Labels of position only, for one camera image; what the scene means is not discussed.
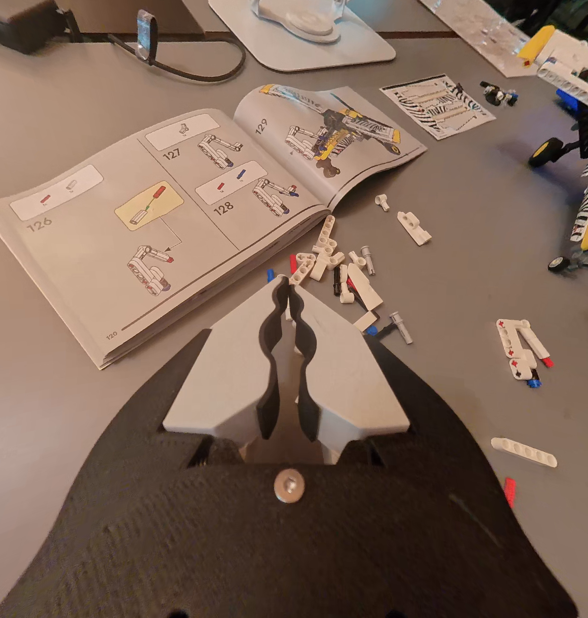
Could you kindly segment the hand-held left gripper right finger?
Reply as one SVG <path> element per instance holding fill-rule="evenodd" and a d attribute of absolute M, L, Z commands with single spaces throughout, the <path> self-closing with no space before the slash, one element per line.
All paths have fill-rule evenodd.
<path fill-rule="evenodd" d="M 406 432 L 409 419 L 357 327 L 300 286 L 290 285 L 289 300 L 303 356 L 299 423 L 324 462 L 352 441 Z"/>

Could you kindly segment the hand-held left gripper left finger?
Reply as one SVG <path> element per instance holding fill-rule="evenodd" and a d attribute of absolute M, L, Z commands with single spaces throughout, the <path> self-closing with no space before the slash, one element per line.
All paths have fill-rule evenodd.
<path fill-rule="evenodd" d="M 290 282 L 278 275 L 209 330 L 169 408 L 169 433 L 226 439 L 244 462 L 255 440 L 278 421 L 280 394 L 273 355 L 282 338 Z"/>

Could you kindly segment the pile of lego pieces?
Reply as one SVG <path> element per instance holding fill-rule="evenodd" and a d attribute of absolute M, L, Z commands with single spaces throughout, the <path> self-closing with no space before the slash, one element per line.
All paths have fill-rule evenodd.
<path fill-rule="evenodd" d="M 363 334 L 375 336 L 378 339 L 398 331 L 406 344 L 412 344 L 413 339 L 405 326 L 405 321 L 398 312 L 389 315 L 389 323 L 381 330 L 374 326 L 379 319 L 376 309 L 383 304 L 382 298 L 372 287 L 364 270 L 372 274 L 372 261 L 369 247 L 361 249 L 361 255 L 355 251 L 349 252 L 350 262 L 346 263 L 346 255 L 336 251 L 337 243 L 330 236 L 335 225 L 335 217 L 328 215 L 321 228 L 321 232 L 310 253 L 297 253 L 291 256 L 289 282 L 298 286 L 306 279 L 320 281 L 324 273 L 331 271 L 334 275 L 334 295 L 341 304 L 357 302 L 366 310 L 366 313 L 355 322 L 355 326 Z"/>

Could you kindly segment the white lego arm assembly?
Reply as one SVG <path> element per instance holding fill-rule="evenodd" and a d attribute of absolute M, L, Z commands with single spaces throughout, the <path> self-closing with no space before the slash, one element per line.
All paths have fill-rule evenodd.
<path fill-rule="evenodd" d="M 542 382 L 537 371 L 538 362 L 547 368 L 552 368 L 554 363 L 530 322 L 499 319 L 496 327 L 514 379 L 525 382 L 531 389 L 540 388 Z"/>

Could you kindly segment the white two-hole lego panel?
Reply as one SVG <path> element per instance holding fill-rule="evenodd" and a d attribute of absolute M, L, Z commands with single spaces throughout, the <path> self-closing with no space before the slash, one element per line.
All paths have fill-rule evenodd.
<path fill-rule="evenodd" d="M 413 212 L 399 211 L 397 216 L 401 225 L 418 246 L 422 246 L 431 240 L 432 236 L 421 227 L 420 220 Z"/>

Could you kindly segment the white five-hole lego beam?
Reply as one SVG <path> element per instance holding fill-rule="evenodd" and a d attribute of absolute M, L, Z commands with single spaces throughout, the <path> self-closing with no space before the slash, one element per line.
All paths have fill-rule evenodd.
<path fill-rule="evenodd" d="M 516 442 L 506 437 L 494 437 L 491 439 L 491 446 L 496 451 L 512 454 L 522 459 L 535 462 L 545 467 L 557 468 L 558 462 L 554 455 L 536 449 L 535 447 Z"/>

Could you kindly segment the lego instruction booklet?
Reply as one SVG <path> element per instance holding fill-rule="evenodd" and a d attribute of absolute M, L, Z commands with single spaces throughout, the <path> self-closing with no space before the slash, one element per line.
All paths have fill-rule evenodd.
<path fill-rule="evenodd" d="M 349 87 L 268 84 L 0 199 L 0 238 L 103 369 L 425 151 Z"/>

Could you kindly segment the yellow white lego airplane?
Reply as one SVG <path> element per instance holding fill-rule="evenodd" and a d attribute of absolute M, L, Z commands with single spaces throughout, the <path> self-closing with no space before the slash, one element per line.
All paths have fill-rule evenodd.
<path fill-rule="evenodd" d="M 530 157 L 531 168 L 558 161 L 573 150 L 587 160 L 583 176 L 588 177 L 588 42 L 577 40 L 555 27 L 541 28 L 519 52 L 524 66 L 535 66 L 536 75 L 558 87 L 577 101 L 578 139 L 563 143 L 549 138 Z M 575 244 L 570 257 L 556 257 L 548 264 L 554 273 L 576 271 L 588 267 L 588 185 L 576 215 L 569 239 Z"/>

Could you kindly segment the zebra striped sticker sheet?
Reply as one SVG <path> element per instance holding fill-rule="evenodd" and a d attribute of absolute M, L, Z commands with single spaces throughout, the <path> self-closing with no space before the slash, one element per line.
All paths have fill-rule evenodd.
<path fill-rule="evenodd" d="M 496 120 L 445 74 L 383 87 L 381 92 L 438 141 Z"/>

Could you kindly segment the small black and blue assembly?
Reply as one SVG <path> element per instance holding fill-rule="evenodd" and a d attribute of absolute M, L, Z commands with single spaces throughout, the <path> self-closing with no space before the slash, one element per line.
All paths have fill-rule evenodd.
<path fill-rule="evenodd" d="M 493 106 L 500 107 L 504 105 L 513 107 L 519 98 L 519 95 L 514 89 L 501 89 L 498 85 L 491 84 L 487 81 L 481 81 L 480 86 L 483 88 L 485 100 Z"/>

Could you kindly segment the white folding stand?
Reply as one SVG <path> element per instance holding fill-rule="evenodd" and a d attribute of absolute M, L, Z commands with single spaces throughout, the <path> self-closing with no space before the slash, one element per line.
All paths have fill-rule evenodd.
<path fill-rule="evenodd" d="M 394 49 L 346 1 L 209 1 L 263 66 L 294 73 L 392 61 Z"/>

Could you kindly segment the brown board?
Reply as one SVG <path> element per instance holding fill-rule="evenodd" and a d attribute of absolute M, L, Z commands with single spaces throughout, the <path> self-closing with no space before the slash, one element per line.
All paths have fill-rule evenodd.
<path fill-rule="evenodd" d="M 84 34 L 134 34 L 143 9 L 155 16 L 159 34 L 201 35 L 203 29 L 182 1 L 57 1 L 74 14 Z"/>

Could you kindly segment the black power adapter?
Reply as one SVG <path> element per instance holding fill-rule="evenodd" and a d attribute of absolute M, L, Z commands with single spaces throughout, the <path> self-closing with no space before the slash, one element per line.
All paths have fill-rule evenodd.
<path fill-rule="evenodd" d="M 73 12 L 62 10 L 56 1 L 0 1 L 1 45 L 31 54 L 60 36 L 83 42 Z"/>

